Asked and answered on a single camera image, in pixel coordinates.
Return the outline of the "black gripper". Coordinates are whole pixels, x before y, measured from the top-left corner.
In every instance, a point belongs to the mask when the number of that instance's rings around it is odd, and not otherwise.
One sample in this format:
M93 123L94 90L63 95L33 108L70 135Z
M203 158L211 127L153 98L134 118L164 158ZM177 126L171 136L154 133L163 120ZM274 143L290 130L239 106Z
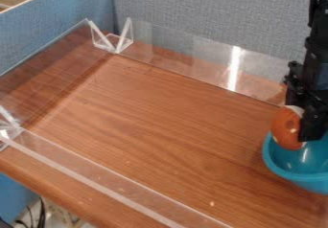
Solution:
M304 109L299 140L319 140L328 126L328 62L288 63L286 104Z

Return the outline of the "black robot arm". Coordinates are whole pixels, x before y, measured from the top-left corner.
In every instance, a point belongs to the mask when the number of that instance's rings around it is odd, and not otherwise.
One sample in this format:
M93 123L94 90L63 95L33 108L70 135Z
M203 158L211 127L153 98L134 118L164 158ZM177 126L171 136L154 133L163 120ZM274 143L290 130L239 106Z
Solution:
M298 139L319 140L328 130L328 0L310 0L311 34L303 63L291 61L286 104L304 109Z

